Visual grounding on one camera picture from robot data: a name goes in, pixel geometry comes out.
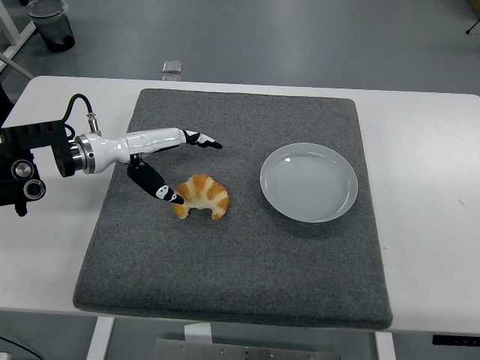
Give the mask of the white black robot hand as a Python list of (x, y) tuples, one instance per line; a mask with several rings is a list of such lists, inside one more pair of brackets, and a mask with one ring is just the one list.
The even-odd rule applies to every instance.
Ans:
[(114, 163), (127, 165), (127, 176), (150, 196), (182, 205), (184, 199), (175, 194), (164, 178), (143, 157), (172, 149), (182, 144), (221, 149), (222, 145), (203, 133), (176, 127), (141, 130), (108, 139), (86, 133), (75, 140), (82, 156), (82, 171), (87, 174), (103, 172)]

